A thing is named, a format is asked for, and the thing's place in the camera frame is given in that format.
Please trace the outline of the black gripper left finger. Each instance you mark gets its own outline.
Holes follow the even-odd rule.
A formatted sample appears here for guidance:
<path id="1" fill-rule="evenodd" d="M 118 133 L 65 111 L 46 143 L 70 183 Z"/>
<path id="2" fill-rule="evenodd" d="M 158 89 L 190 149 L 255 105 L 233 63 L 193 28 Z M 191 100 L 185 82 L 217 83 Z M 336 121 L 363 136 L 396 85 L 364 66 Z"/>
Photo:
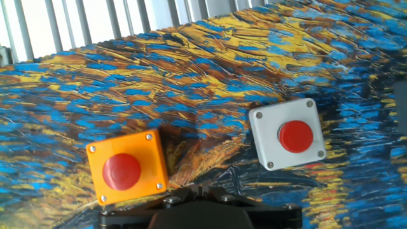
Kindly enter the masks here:
<path id="1" fill-rule="evenodd" d="M 127 210 L 101 211 L 97 228 L 147 228 L 153 216 L 161 210 L 186 204 L 204 196 L 204 187 L 178 188 L 164 197 Z"/>

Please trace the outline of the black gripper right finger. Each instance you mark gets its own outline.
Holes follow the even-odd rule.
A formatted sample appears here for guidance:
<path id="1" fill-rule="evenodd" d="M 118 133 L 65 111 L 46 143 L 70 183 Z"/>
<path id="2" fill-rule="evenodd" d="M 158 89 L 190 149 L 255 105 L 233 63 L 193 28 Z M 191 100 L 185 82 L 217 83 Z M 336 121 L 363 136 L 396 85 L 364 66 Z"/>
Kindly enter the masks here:
<path id="1" fill-rule="evenodd" d="M 232 219 L 243 213 L 253 228 L 302 228 L 302 208 L 294 203 L 271 206 L 210 186 L 203 187 L 203 198 L 226 207 L 224 213 Z"/>

